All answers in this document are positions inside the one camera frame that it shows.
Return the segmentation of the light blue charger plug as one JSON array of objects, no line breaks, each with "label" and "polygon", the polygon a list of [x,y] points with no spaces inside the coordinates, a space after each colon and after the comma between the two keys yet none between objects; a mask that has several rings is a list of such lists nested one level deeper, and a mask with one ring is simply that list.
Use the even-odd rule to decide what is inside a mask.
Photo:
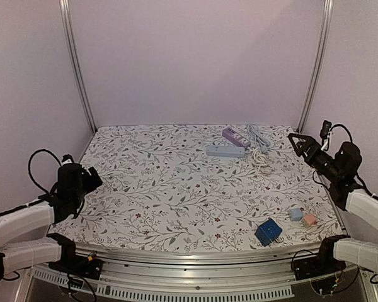
[{"label": "light blue charger plug", "polygon": [[303,212],[300,208],[292,208],[289,210],[290,221],[300,221],[303,219]]}]

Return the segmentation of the purple power strip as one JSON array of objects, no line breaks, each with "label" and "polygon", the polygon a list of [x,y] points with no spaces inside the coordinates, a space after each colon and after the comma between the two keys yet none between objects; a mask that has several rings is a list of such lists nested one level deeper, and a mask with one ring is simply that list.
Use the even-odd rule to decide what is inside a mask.
[{"label": "purple power strip", "polygon": [[236,130],[232,129],[231,127],[223,129],[222,136],[237,147],[243,147],[247,149],[251,146],[251,142],[248,139],[246,139],[244,136],[239,134]]}]

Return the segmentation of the dark blue cube socket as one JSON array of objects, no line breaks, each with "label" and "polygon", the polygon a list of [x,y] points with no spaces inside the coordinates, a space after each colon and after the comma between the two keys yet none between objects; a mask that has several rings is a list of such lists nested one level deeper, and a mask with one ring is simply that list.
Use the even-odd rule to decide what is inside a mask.
[{"label": "dark blue cube socket", "polygon": [[267,247],[275,241],[282,232],[282,228],[273,219],[269,218],[258,226],[255,231],[255,236],[263,247]]}]

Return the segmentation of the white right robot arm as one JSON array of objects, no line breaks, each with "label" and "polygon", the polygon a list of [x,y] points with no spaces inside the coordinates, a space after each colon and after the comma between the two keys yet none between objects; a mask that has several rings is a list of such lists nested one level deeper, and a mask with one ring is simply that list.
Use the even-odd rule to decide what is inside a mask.
[{"label": "white right robot arm", "polygon": [[[358,175],[362,163],[360,149],[352,139],[343,142],[335,156],[327,151],[334,125],[324,121],[321,141],[291,133],[288,139],[298,157],[329,182],[329,196],[335,206],[378,231],[378,196],[370,192]],[[351,263],[378,276],[378,244],[355,240],[349,235],[335,235],[322,240],[317,255],[292,259],[296,279],[308,279],[345,269]]]}]

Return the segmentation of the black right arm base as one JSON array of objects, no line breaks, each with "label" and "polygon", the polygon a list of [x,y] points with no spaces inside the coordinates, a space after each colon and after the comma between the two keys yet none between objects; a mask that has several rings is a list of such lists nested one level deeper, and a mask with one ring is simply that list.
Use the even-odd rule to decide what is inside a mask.
[{"label": "black right arm base", "polygon": [[297,281],[331,274],[345,268],[346,264],[344,261],[322,262],[318,256],[293,260],[291,264],[291,269]]}]

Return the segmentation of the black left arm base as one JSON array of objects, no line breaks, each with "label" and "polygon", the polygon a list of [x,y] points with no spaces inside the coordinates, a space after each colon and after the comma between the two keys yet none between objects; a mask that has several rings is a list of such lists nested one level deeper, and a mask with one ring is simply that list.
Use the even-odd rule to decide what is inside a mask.
[{"label": "black left arm base", "polygon": [[75,256],[69,262],[59,260],[49,262],[49,268],[55,271],[68,274],[79,275],[84,278],[99,280],[102,272],[104,261],[91,256]]}]

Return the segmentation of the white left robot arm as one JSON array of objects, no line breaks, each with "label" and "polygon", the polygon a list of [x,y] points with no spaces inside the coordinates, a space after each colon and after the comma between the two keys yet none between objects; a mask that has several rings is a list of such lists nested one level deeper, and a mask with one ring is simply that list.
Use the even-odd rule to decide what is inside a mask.
[{"label": "white left robot arm", "polygon": [[50,190],[45,189],[30,203],[0,213],[0,281],[8,274],[43,263],[81,279],[100,277],[103,261],[96,252],[77,255],[75,242],[61,234],[48,233],[36,240],[16,242],[31,231],[78,218],[86,195],[103,184],[95,168],[85,169],[69,154],[57,163],[57,182]]}]

